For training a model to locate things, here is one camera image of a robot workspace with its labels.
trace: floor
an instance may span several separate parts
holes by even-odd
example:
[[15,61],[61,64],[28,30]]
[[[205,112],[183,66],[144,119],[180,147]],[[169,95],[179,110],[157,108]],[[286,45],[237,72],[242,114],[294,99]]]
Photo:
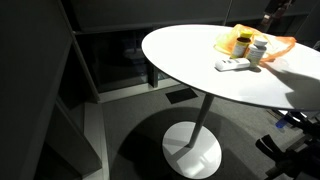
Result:
[[[187,88],[177,85],[102,104],[107,149],[108,179],[186,179],[173,171],[162,153],[162,137],[173,124],[195,121],[204,93],[171,104],[166,93]],[[270,134],[280,148],[301,137],[300,130],[277,129],[265,109],[215,98],[204,124],[222,148],[222,164],[206,179],[264,179],[274,166],[256,147],[255,141]],[[279,180],[290,179],[282,175]]]

